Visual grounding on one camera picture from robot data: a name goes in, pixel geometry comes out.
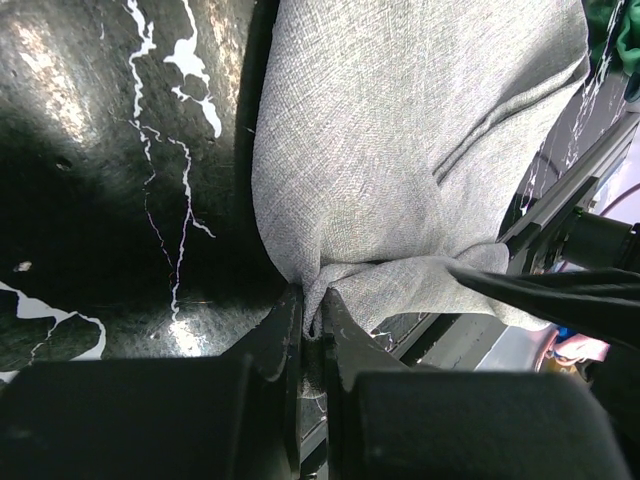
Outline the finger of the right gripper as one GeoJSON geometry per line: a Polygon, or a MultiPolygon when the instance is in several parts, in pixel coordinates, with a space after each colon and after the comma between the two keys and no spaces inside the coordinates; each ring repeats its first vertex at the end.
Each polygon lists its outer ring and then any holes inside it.
{"type": "Polygon", "coordinates": [[[461,285],[609,344],[639,348],[639,275],[582,270],[506,275],[451,267],[461,285]]]}

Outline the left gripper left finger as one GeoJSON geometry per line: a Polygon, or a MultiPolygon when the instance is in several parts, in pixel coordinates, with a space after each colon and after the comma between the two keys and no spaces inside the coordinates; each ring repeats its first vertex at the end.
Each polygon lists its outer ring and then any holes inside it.
{"type": "Polygon", "coordinates": [[[5,479],[296,479],[303,298],[214,357],[39,363],[1,397],[5,479]]]}

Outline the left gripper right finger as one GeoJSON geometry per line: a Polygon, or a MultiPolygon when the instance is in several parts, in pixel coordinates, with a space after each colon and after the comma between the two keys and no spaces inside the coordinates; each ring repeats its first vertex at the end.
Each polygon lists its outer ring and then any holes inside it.
{"type": "Polygon", "coordinates": [[[322,302],[332,479],[627,479],[606,414],[561,374],[410,369],[322,302]]]}

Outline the grey cloth napkin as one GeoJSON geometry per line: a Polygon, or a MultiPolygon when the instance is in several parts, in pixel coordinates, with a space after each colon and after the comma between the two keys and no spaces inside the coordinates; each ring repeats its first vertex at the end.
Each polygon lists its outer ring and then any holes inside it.
{"type": "Polygon", "coordinates": [[[372,331],[406,313],[546,322],[460,285],[498,239],[535,153],[589,72],[578,1],[284,1],[252,195],[267,254],[304,291],[303,387],[324,391],[320,304],[372,331]]]}

